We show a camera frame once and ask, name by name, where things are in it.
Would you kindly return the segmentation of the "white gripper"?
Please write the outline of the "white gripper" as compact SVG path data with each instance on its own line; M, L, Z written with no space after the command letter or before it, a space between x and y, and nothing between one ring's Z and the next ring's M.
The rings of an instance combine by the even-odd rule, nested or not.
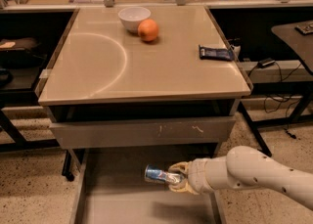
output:
M206 178L205 166L208 158L197 158L187 163L181 161L171 165L169 172L187 174L187 180L177 185L170 184L169 190L174 193L209 194L213 192Z

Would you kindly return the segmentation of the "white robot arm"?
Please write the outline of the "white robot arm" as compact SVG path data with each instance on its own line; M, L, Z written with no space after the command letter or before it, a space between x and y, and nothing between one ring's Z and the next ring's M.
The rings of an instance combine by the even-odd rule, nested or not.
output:
M282 165L251 147L237 146L224 157L178 162L169 171L183 176L169 186L175 193L204 195L221 189L266 188L313 210L313 175Z

